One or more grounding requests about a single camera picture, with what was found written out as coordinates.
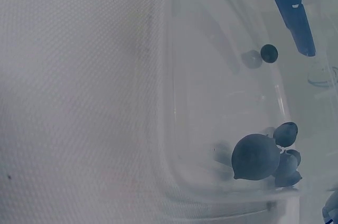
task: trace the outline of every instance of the blue plastic strip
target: blue plastic strip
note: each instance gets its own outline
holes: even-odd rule
[[[315,44],[302,0],[275,0],[298,51],[308,57],[316,54]]]

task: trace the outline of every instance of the dark spot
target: dark spot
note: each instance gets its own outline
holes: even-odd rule
[[[276,202],[269,201],[269,202],[266,203],[266,208],[267,208],[268,211],[271,211],[275,207],[276,207]]]

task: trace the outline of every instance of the blue object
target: blue object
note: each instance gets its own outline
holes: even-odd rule
[[[278,167],[280,149],[268,136],[250,134],[235,146],[231,164],[234,179],[258,181],[272,175]]]
[[[275,0],[286,27],[291,31],[298,51],[308,57],[316,54],[302,0]]]
[[[286,122],[274,131],[274,139],[278,146],[289,147],[295,143],[297,134],[297,125],[293,122]]]
[[[278,51],[272,44],[266,44],[260,49],[260,55],[266,63],[274,63],[278,58]]]
[[[322,209],[324,222],[338,223],[338,191],[332,193]]]
[[[280,155],[280,161],[277,170],[274,172],[273,176],[290,176],[292,175],[298,167],[298,161],[295,156],[288,154],[286,152]]]
[[[297,166],[300,165],[301,161],[302,161],[302,157],[301,157],[301,153],[298,152],[297,150],[294,150],[294,149],[289,149],[286,151],[286,153],[288,154],[292,154],[294,157],[296,157],[297,159]]]
[[[301,174],[298,171],[295,171],[292,175],[284,177],[277,176],[275,178],[276,187],[290,187],[298,183],[302,179]]]

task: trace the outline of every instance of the dark blue sphere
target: dark blue sphere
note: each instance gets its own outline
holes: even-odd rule
[[[271,138],[250,134],[235,146],[231,164],[234,179],[261,180],[272,175],[278,167],[280,149]]]
[[[265,62],[274,63],[278,58],[278,51],[272,44],[266,44],[261,48],[260,56]]]
[[[295,171],[290,176],[277,176],[275,178],[276,187],[290,187],[298,183],[302,179],[301,174],[298,171]]]
[[[298,167],[297,158],[286,152],[280,155],[280,161],[277,170],[274,172],[273,176],[290,176],[292,175]]]
[[[294,149],[289,149],[286,151],[286,153],[288,154],[292,154],[294,157],[297,158],[297,166],[300,165],[301,161],[302,161],[302,157],[301,157],[301,153],[298,152],[297,150],[294,150]]]
[[[295,143],[297,134],[297,125],[293,122],[286,122],[274,131],[274,139],[278,146],[289,147]]]

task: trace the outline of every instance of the clear plastic container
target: clear plastic container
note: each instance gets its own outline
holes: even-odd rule
[[[306,1],[311,27],[330,20],[322,13],[322,2]],[[205,203],[284,199],[307,194],[315,181],[337,170],[321,168],[338,150],[336,140],[326,136],[337,132],[338,115],[338,61],[329,56],[329,31],[312,28],[317,54],[307,57],[297,51],[274,0],[165,3],[167,79],[174,100],[168,106],[171,133],[165,156],[183,194]],[[262,63],[259,51],[269,43],[277,47],[279,57],[275,63]],[[282,189],[274,186],[272,177],[233,179],[231,154],[237,142],[288,121],[298,125],[290,148],[302,154],[298,170],[303,179]],[[314,136],[324,134],[321,141]],[[309,171],[312,162],[323,174]]]

